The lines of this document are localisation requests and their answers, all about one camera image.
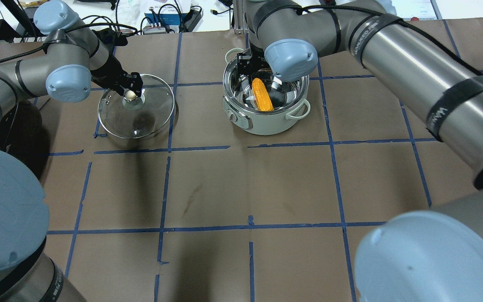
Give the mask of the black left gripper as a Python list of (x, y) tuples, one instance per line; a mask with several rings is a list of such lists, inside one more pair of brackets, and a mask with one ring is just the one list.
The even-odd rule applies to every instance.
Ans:
[(139, 72), (127, 73), (121, 66), (105, 64), (92, 71), (92, 82), (104, 89), (110, 89), (124, 96), (126, 91), (132, 91), (136, 97), (142, 96), (143, 80)]

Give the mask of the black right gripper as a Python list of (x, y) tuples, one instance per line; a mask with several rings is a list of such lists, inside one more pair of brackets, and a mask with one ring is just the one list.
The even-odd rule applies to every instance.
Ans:
[(263, 54), (253, 54), (250, 49), (246, 49), (236, 55), (236, 76), (245, 76), (253, 80), (260, 71), (271, 71)]

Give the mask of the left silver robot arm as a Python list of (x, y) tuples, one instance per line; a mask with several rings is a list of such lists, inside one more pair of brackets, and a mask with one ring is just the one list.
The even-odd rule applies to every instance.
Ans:
[(49, 139), (32, 100), (84, 101), (91, 84), (130, 100), (141, 95), (138, 73), (113, 55), (121, 44), (95, 32), (61, 0), (36, 10), (42, 46), (0, 60), (0, 302), (84, 302), (86, 299), (45, 253), (49, 208), (39, 181)]

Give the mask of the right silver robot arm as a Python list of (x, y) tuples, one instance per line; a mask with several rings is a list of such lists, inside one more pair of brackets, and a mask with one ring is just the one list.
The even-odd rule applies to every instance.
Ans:
[(347, 52), (320, 60), (307, 119), (247, 147), (247, 228), (222, 301), (360, 302), (362, 240), (383, 222), (473, 193), (468, 168)]

